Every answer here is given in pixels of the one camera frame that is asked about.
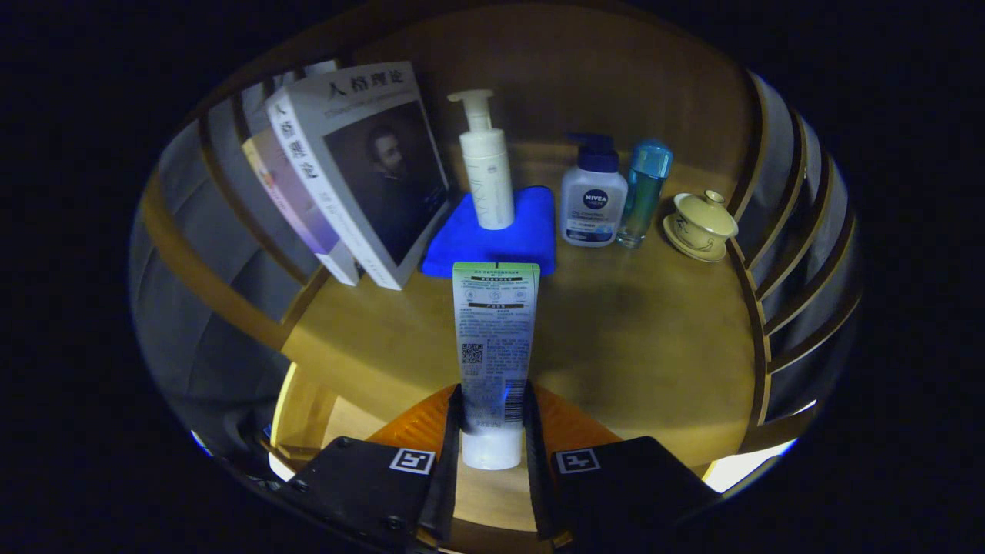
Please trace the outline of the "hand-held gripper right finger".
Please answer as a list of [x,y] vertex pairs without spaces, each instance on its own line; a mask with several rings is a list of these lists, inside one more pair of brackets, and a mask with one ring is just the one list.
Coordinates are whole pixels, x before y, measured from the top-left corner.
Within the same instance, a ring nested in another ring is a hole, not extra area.
[[657,439],[622,439],[527,383],[523,424],[538,537],[555,551],[657,551],[722,500]]

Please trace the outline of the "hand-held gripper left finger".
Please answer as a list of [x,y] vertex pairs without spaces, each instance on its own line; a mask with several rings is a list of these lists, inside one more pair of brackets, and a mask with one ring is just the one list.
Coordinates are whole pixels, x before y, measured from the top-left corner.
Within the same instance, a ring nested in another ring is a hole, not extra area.
[[461,387],[440,389],[367,439],[333,439],[280,502],[360,551],[436,551],[451,536],[462,423]]

